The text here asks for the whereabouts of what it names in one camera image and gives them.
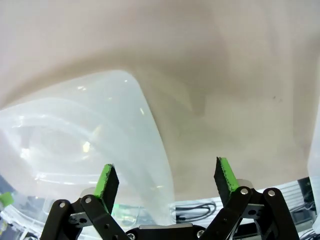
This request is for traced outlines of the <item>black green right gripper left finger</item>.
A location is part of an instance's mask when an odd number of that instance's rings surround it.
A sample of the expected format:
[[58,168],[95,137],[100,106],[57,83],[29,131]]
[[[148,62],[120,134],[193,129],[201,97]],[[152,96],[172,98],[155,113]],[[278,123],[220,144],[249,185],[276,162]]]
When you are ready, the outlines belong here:
[[71,203],[56,200],[43,228],[45,240],[77,240],[83,228],[93,227],[103,240],[127,240],[128,236],[112,217],[119,179],[112,164],[106,164],[93,194]]

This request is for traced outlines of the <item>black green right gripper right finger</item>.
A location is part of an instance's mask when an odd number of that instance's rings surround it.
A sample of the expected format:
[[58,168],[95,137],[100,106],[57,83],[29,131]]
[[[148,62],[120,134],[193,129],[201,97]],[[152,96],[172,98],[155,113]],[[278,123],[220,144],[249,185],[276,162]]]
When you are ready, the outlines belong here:
[[223,207],[204,231],[205,240],[231,240],[244,219],[254,221],[263,240],[300,238],[278,188],[266,188],[260,193],[240,185],[225,157],[216,159],[214,181]]

